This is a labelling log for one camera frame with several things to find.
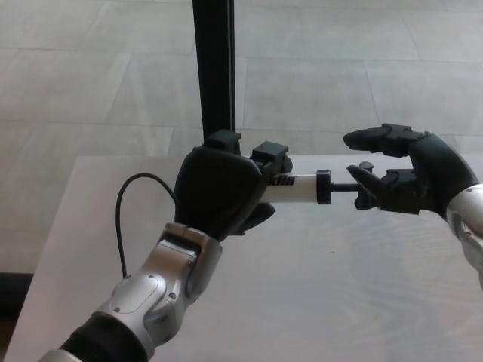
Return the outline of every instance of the white cylinder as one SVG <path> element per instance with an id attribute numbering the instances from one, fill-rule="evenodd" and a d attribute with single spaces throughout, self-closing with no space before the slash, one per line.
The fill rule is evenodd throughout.
<path id="1" fill-rule="evenodd" d="M 270 179 L 260 202 L 317 202 L 317 176 L 282 173 Z"/>

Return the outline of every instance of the floor tile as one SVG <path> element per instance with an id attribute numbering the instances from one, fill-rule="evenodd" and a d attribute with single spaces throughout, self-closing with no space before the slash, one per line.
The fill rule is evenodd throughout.
<path id="1" fill-rule="evenodd" d="M 367 152 L 352 151 L 342 141 L 345 132 L 312 132 L 316 155 L 350 155 L 353 153 L 365 154 Z"/>
<path id="2" fill-rule="evenodd" d="M 100 123 L 129 54 L 21 51 L 0 78 L 0 119 Z"/>
<path id="3" fill-rule="evenodd" d="M 302 18 L 308 57 L 419 59 L 399 12 L 305 8 Z"/>
<path id="4" fill-rule="evenodd" d="M 16 0 L 0 10 L 0 48 L 77 49 L 102 6 L 93 0 Z"/>
<path id="5" fill-rule="evenodd" d="M 113 0 L 115 2 L 188 2 L 192 3 L 192 0 Z M 236 5 L 250 5 L 251 0 L 234 0 Z"/>
<path id="6" fill-rule="evenodd" d="M 482 0 L 444 0 L 449 11 L 482 11 Z"/>
<path id="7" fill-rule="evenodd" d="M 30 126 L 23 122 L 0 121 L 0 185 L 17 159 L 29 131 Z"/>
<path id="8" fill-rule="evenodd" d="M 303 57 L 300 9 L 239 7 L 235 52 L 250 57 Z"/>
<path id="9" fill-rule="evenodd" d="M 14 60 L 17 51 L 11 49 L 0 49 L 0 75 L 7 70 L 8 66 Z"/>
<path id="10" fill-rule="evenodd" d="M 0 229 L 48 232 L 78 156 L 163 156 L 171 133 L 169 127 L 36 125 L 0 188 Z"/>
<path id="11" fill-rule="evenodd" d="M 105 2 L 82 48 L 190 54 L 194 38 L 191 4 Z"/>
<path id="12" fill-rule="evenodd" d="M 245 90 L 247 81 L 247 60 L 246 58 L 235 58 L 235 113 L 236 127 L 243 128 L 245 121 Z"/>
<path id="13" fill-rule="evenodd" d="M 442 0 L 345 0 L 347 7 L 388 10 L 442 10 Z"/>
<path id="14" fill-rule="evenodd" d="M 407 11 L 403 17 L 422 59 L 483 61 L 483 13 Z"/>
<path id="15" fill-rule="evenodd" d="M 348 132 L 376 124 L 365 68 L 360 62 L 248 61 L 246 129 Z"/>
<path id="16" fill-rule="evenodd" d="M 252 5 L 386 10 L 445 9 L 441 0 L 252 0 Z"/>
<path id="17" fill-rule="evenodd" d="M 310 132 L 295 130 L 237 130 L 241 134 L 241 153 L 251 155 L 251 151 L 265 141 L 288 146 L 289 155 L 313 155 L 314 145 Z"/>
<path id="18" fill-rule="evenodd" d="M 237 123 L 243 120 L 245 59 L 236 59 Z M 110 124 L 202 127 L 195 56 L 134 54 L 109 113 Z"/>
<path id="19" fill-rule="evenodd" d="M 381 122 L 442 134 L 483 134 L 478 64 L 366 62 Z"/>
<path id="20" fill-rule="evenodd" d="M 47 234 L 0 229 L 0 272 L 33 273 L 47 241 Z"/>
<path id="21" fill-rule="evenodd" d="M 184 157 L 193 148 L 203 144 L 203 130 L 198 128 L 174 128 L 168 156 Z"/>
<path id="22" fill-rule="evenodd" d="M 458 151 L 461 153 L 483 153 L 483 137 L 455 136 Z"/>

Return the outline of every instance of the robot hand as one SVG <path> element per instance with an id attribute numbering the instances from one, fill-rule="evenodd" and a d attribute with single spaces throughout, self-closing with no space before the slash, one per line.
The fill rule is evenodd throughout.
<path id="1" fill-rule="evenodd" d="M 292 170 L 288 147 L 265 142 L 245 158 L 240 137 L 220 130 L 186 156 L 174 188 L 184 209 L 176 210 L 176 222 L 223 241 L 273 215 L 273 206 L 260 199 L 270 177 Z"/>
<path id="2" fill-rule="evenodd" d="M 347 170 L 379 209 L 429 210 L 446 220 L 483 289 L 483 185 L 461 155 L 435 134 L 396 124 L 348 133 L 343 140 L 350 149 L 411 158 L 414 169 L 387 170 L 382 179 L 360 167 Z"/>

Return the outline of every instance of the wire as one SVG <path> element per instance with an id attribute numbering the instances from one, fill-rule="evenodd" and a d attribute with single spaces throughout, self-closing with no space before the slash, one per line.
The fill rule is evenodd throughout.
<path id="1" fill-rule="evenodd" d="M 168 194 L 171 196 L 171 198 L 174 201 L 174 204 L 178 210 L 183 210 L 181 207 L 181 203 L 174 194 L 173 190 L 169 187 L 169 185 L 160 179 L 158 176 L 156 176 L 153 173 L 147 173 L 147 172 L 142 172 L 142 173 L 137 173 L 131 177 L 129 177 L 125 182 L 122 184 L 122 187 L 119 189 L 118 193 L 118 198 L 115 202 L 115 235 L 118 240 L 118 248 L 119 248 L 119 259 L 121 260 L 121 269 L 122 269 L 122 277 L 126 278 L 128 276 L 128 270 L 126 268 L 126 258 L 124 255 L 124 247 L 122 246 L 122 234 L 121 234 L 121 202 L 122 202 L 122 196 L 124 195 L 126 189 L 128 188 L 129 184 L 132 183 L 136 179 L 142 179 L 142 178 L 147 178 L 147 179 L 153 179 L 157 181 L 161 186 L 165 188 L 165 190 L 168 192 Z"/>

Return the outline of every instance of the silver metal casing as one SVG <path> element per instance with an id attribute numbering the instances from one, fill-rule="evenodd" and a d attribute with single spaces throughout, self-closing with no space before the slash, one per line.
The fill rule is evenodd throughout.
<path id="1" fill-rule="evenodd" d="M 483 185 L 471 186 L 456 195 L 446 215 L 451 231 L 461 241 L 466 260 L 478 271 L 483 289 Z"/>
<path id="2" fill-rule="evenodd" d="M 121 321 L 150 359 L 156 347 L 179 331 L 186 309 L 205 291 L 222 251 L 208 235 L 169 223 L 142 268 L 119 283 L 96 313 Z"/>
<path id="3" fill-rule="evenodd" d="M 47 352 L 39 362 L 82 362 L 77 357 L 62 349 L 53 349 Z"/>

